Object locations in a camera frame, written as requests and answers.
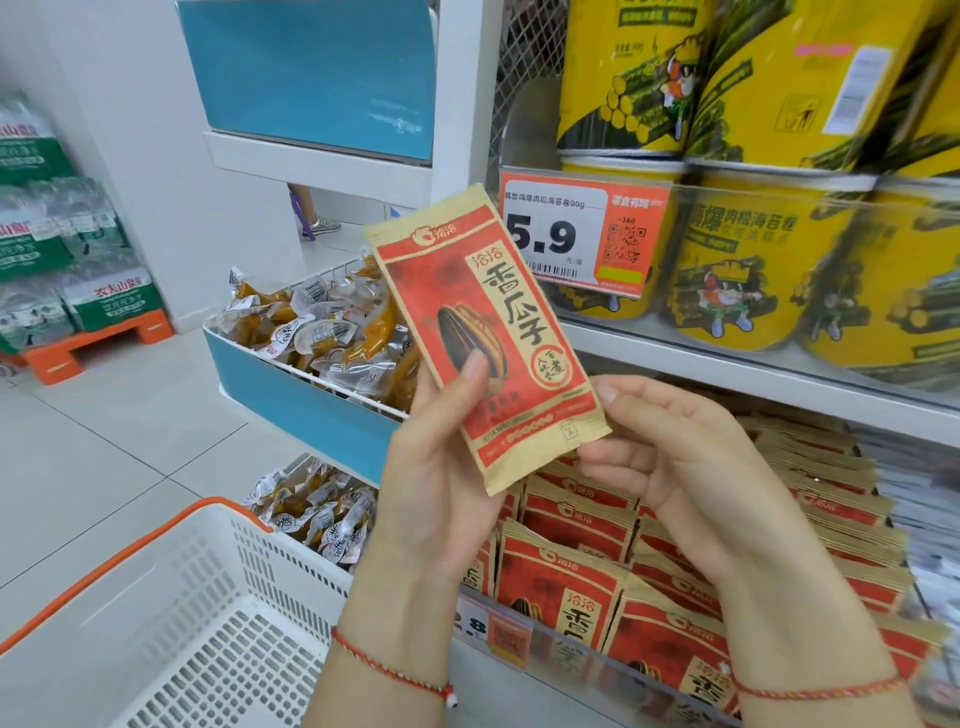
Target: orange price label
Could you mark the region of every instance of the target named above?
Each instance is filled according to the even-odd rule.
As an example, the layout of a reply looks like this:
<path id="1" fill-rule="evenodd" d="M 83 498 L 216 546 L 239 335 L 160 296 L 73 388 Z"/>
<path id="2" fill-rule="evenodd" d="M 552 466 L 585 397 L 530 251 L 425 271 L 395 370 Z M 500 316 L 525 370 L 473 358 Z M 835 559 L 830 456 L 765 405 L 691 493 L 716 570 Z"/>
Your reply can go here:
<path id="1" fill-rule="evenodd" d="M 538 278 L 639 298 L 670 187 L 504 171 L 500 209 Z"/>

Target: white shelf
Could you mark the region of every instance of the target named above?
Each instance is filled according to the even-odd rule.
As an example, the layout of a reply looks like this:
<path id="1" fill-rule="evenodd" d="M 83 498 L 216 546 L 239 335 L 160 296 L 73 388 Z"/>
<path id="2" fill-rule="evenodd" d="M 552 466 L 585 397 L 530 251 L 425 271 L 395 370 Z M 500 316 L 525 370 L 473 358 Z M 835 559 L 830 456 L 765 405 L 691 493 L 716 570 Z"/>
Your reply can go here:
<path id="1" fill-rule="evenodd" d="M 564 331 L 579 351 L 960 448 L 960 408 L 858 384 L 863 377 L 823 364 L 799 347 L 748 361 L 685 346 L 655 317 L 629 325 L 627 332 L 567 321 Z"/>
<path id="2" fill-rule="evenodd" d="M 213 163 L 221 169 L 330 189 L 388 205 L 430 205 L 433 181 L 430 167 L 228 133 L 205 132 L 204 135 Z"/>

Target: shopping basket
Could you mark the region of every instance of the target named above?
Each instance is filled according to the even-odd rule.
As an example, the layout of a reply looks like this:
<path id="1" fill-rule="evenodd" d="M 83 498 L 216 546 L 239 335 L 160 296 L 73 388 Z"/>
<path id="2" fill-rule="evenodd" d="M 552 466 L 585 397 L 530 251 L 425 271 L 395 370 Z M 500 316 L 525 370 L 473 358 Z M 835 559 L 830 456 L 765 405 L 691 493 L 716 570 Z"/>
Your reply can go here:
<path id="1" fill-rule="evenodd" d="M 201 500 L 0 644 L 0 726 L 297 725 L 350 581 L 237 504 Z"/>

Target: finger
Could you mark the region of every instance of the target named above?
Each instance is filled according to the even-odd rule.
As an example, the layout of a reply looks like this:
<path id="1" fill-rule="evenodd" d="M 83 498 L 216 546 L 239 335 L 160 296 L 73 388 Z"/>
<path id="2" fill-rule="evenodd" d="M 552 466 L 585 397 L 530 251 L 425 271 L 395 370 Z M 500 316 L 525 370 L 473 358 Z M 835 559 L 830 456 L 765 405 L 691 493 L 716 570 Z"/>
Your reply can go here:
<path id="1" fill-rule="evenodd" d="M 602 377 L 598 377 L 593 386 L 610 419 L 653 443 L 671 459 L 690 460 L 702 449 L 704 433 L 693 419 L 624 394 Z"/>
<path id="2" fill-rule="evenodd" d="M 644 497 L 650 484 L 650 477 L 645 473 L 638 473 L 633 468 L 624 468 L 619 465 L 584 463 L 581 466 L 584 475 L 599 480 L 604 485 L 620 491 Z"/>
<path id="3" fill-rule="evenodd" d="M 713 423 L 717 418 L 730 416 L 713 400 L 648 376 L 601 375 L 595 376 L 593 381 L 594 386 L 606 383 L 626 395 L 700 422 Z"/>
<path id="4" fill-rule="evenodd" d="M 486 396 L 489 370 L 487 357 L 474 349 L 460 375 L 404 423 L 403 428 L 409 433 L 403 435 L 406 447 L 420 456 L 442 448 L 470 410 Z"/>
<path id="5" fill-rule="evenodd" d="M 429 367 L 421 362 L 420 368 L 417 371 L 417 393 L 414 395 L 414 400 L 410 405 L 410 414 L 417 414 L 430 402 L 435 400 L 439 394 L 440 387 L 437 386 L 433 375 L 430 374 Z"/>
<path id="6" fill-rule="evenodd" d="M 594 440 L 581 445 L 577 451 L 580 453 L 581 463 L 619 465 L 648 474 L 657 465 L 655 448 L 616 437 Z"/>

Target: qr code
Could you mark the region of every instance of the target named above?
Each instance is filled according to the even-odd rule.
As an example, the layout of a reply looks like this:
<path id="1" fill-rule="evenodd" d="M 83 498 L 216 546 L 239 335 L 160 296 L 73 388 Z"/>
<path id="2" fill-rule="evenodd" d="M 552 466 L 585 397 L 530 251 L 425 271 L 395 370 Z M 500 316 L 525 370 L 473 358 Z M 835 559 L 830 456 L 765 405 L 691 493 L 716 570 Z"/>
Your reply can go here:
<path id="1" fill-rule="evenodd" d="M 604 241 L 603 260 L 618 268 L 636 266 L 643 256 L 646 239 L 646 228 L 611 225 Z"/>

